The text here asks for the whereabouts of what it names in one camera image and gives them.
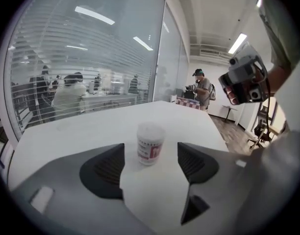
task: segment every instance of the wooden floor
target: wooden floor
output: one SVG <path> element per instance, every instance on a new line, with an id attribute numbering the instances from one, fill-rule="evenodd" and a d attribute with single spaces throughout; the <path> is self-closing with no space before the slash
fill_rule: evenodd
<path id="1" fill-rule="evenodd" d="M 230 152 L 250 155 L 251 143 L 247 144 L 249 136 L 240 126 L 235 125 L 234 122 L 230 120 L 224 122 L 224 119 L 220 117 L 211 115 L 210 117 L 220 131 Z"/>

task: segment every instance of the white ceiling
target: white ceiling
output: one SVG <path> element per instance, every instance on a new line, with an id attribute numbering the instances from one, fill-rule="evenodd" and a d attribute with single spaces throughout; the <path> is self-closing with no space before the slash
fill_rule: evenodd
<path id="1" fill-rule="evenodd" d="M 264 60 L 270 43 L 258 15 L 257 0 L 180 0 L 189 28 L 191 55 L 199 49 L 226 53 L 241 32 Z"/>

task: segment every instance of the ceiling light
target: ceiling light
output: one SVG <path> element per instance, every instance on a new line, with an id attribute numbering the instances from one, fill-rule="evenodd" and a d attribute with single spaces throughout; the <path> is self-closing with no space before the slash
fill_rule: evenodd
<path id="1" fill-rule="evenodd" d="M 167 31 L 168 33 L 170 33 L 169 28 L 166 26 L 166 24 L 165 24 L 164 21 L 163 21 L 163 26 L 164 26 L 164 28 L 166 29 L 166 31 Z"/>
<path id="2" fill-rule="evenodd" d="M 77 46 L 70 46 L 70 45 L 66 45 L 66 47 L 69 47 L 69 48 L 76 48 L 76 49 L 83 49 L 83 50 L 88 50 L 88 49 L 86 49 L 86 48 L 77 47 Z"/>
<path id="3" fill-rule="evenodd" d="M 262 0 L 258 0 L 257 1 L 257 7 L 259 8 L 261 6 L 261 4 L 262 4 Z"/>
<path id="4" fill-rule="evenodd" d="M 79 6 L 77 6 L 75 8 L 75 12 L 79 12 L 79 13 L 85 14 L 87 16 L 99 19 L 99 20 L 101 20 L 101 21 L 103 21 L 103 22 L 105 22 L 107 24 L 110 24 L 110 25 L 112 25 L 113 23 L 115 23 L 113 20 L 111 20 L 111 19 L 109 19 L 109 18 L 107 18 L 107 17 L 105 17 L 105 16 L 103 16 L 103 15 L 97 13 L 97 12 L 94 12 L 92 10 L 87 10 L 85 8 L 81 8 Z"/>
<path id="5" fill-rule="evenodd" d="M 134 37 L 134 40 L 136 40 L 138 43 L 140 43 L 143 47 L 145 47 L 147 50 L 153 50 L 150 48 L 145 42 L 143 42 L 139 37 Z"/>
<path id="6" fill-rule="evenodd" d="M 242 44 L 242 42 L 247 38 L 247 35 L 240 33 L 239 37 L 233 44 L 232 48 L 228 51 L 229 54 L 234 54 L 234 52 L 238 49 L 238 47 Z"/>

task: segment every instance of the backpack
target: backpack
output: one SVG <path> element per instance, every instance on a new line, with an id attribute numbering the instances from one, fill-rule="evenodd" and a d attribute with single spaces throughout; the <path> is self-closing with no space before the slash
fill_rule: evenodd
<path id="1" fill-rule="evenodd" d="M 215 87 L 214 87 L 214 84 L 210 84 L 210 87 L 209 87 L 209 91 L 210 92 L 210 100 L 215 100 L 216 98 L 216 93 L 215 93 Z"/>

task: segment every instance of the white table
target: white table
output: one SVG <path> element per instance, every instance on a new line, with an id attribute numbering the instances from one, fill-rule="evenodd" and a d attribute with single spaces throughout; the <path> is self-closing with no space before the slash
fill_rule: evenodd
<path id="1" fill-rule="evenodd" d="M 95 91 L 94 94 L 89 94 L 82 96 L 82 101 L 84 103 L 85 111 L 91 111 L 94 108 L 98 108 L 100 103 L 103 102 L 118 102 L 123 104 L 126 100 L 132 99 L 134 104 L 137 104 L 137 94 L 127 93 L 127 94 L 103 94 L 103 92 Z"/>
<path id="2" fill-rule="evenodd" d="M 157 164 L 137 158 L 137 126 L 153 121 L 166 130 Z M 205 111 L 163 101 L 65 118 L 28 128 L 9 171 L 13 190 L 48 162 L 93 148 L 124 143 L 125 167 L 120 187 L 126 206 L 156 232 L 180 226 L 188 182 L 177 162 L 177 142 L 226 151 L 224 140 Z"/>

